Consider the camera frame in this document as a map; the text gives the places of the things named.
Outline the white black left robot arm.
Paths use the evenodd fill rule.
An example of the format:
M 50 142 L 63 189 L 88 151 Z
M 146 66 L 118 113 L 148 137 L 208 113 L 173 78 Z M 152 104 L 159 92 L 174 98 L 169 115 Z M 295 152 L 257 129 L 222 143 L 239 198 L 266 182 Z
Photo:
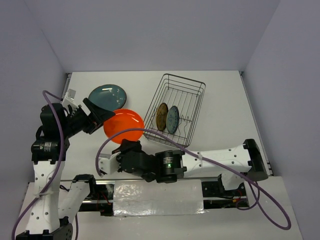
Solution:
M 34 199 L 23 211 L 30 213 L 24 232 L 14 240 L 70 240 L 74 230 L 72 223 L 82 200 L 97 196 L 98 186 L 91 174 L 74 177 L 67 199 L 59 205 L 62 171 L 65 166 L 69 139 L 79 132 L 92 134 L 103 126 L 115 113 L 102 109 L 88 98 L 83 103 L 89 109 L 86 114 L 80 105 L 70 99 L 43 106 L 40 113 L 41 126 L 31 146 L 34 170 Z

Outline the yellow brown glazed plate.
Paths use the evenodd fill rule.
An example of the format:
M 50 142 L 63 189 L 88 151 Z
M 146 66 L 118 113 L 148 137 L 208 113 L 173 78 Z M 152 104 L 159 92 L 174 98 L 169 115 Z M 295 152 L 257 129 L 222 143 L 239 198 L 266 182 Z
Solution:
M 157 129 L 163 132 L 166 129 L 168 106 L 165 102 L 161 103 L 156 111 L 156 126 Z

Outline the orange plastic plate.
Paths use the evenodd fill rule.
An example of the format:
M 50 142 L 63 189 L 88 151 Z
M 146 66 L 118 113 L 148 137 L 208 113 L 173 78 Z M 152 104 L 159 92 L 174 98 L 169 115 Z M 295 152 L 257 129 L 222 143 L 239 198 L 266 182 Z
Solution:
M 133 129 L 133 128 L 144 128 L 144 121 L 141 116 L 131 109 L 117 109 L 114 111 L 115 116 L 108 119 L 103 124 L 103 130 L 105 135 L 110 138 L 120 131 Z M 142 130 L 134 130 L 121 133 L 114 137 L 111 141 L 116 144 L 121 144 L 123 139 L 129 141 L 138 141 L 143 135 Z

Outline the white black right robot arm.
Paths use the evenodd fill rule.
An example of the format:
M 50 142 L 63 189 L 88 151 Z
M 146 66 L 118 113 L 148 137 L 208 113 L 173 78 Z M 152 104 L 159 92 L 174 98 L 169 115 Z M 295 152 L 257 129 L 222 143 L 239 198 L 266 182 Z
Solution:
M 241 145 L 222 150 L 166 150 L 154 155 L 145 153 L 139 141 L 125 139 L 112 152 L 110 165 L 112 173 L 125 172 L 148 183 L 175 183 L 178 179 L 202 173 L 220 176 L 228 170 L 241 173 L 253 182 L 268 178 L 254 139 L 246 139 Z

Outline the small blue patterned plate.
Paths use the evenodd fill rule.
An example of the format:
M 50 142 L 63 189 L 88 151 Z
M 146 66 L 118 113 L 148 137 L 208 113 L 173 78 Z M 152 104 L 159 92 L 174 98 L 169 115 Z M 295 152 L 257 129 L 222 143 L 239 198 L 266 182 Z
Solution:
M 173 135 L 179 126 L 180 114 L 177 106 L 173 105 L 167 113 L 166 128 L 169 134 Z

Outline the dark teal glazed plate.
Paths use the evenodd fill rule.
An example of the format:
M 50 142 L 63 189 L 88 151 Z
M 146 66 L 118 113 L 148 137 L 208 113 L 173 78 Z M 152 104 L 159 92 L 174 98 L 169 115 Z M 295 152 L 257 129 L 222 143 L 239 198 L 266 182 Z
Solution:
M 96 106 L 113 112 L 125 105 L 127 93 L 118 85 L 105 84 L 92 90 L 88 99 Z

